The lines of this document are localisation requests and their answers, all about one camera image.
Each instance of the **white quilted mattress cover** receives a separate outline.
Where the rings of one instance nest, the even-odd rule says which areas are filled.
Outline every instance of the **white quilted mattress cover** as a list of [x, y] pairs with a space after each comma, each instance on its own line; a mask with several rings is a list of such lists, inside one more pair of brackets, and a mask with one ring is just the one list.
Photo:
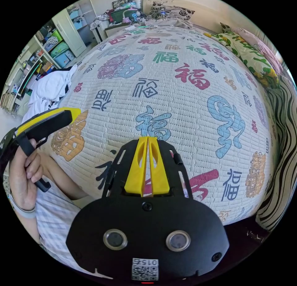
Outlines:
[[59, 106], [82, 114], [42, 150], [85, 192], [101, 197], [123, 144], [157, 136], [224, 225], [257, 211], [278, 162], [276, 125], [265, 89], [234, 54], [202, 30], [160, 26], [122, 30], [78, 65]]

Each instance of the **black and white striped curtain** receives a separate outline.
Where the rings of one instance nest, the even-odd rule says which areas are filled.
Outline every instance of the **black and white striped curtain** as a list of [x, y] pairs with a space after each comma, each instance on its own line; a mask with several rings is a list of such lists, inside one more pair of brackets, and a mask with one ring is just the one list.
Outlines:
[[297, 185], [297, 89], [288, 78], [278, 78], [280, 87], [267, 88], [267, 93], [277, 124], [279, 164], [256, 215], [256, 222], [268, 231], [281, 220]]

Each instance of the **picture frame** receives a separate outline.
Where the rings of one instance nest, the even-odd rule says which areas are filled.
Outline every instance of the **picture frame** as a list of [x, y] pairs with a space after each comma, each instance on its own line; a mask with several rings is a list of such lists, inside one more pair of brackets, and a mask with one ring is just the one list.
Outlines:
[[122, 4], [127, 3], [127, 2], [128, 2], [128, 0], [113, 1], [112, 7], [113, 7], [113, 9], [116, 9], [117, 7], [120, 7]]

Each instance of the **qr code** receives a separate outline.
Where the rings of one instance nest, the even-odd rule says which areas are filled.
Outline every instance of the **qr code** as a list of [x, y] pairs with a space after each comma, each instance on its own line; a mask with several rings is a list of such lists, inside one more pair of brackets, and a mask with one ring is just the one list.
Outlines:
[[158, 266], [157, 259], [133, 258], [132, 280], [157, 281], [159, 279]]

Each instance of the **pink pillow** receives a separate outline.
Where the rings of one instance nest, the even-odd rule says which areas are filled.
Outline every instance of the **pink pillow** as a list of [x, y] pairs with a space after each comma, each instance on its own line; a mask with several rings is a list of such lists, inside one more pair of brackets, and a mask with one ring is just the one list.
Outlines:
[[256, 50], [260, 51], [271, 64], [272, 68], [277, 74], [282, 74], [282, 65], [264, 42], [262, 42], [257, 36], [253, 35], [243, 28], [232, 28], [232, 31], [239, 34], [248, 44], [250, 44]]

